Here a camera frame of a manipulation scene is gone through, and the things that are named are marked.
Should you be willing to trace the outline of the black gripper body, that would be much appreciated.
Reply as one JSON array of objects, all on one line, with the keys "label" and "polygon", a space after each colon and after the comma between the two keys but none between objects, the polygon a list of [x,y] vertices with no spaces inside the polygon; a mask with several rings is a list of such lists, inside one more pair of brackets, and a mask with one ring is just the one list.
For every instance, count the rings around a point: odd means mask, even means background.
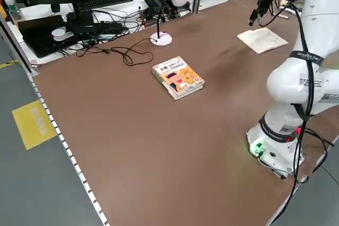
[{"label": "black gripper body", "polygon": [[267,13],[272,5],[273,0],[257,0],[258,13]]}]

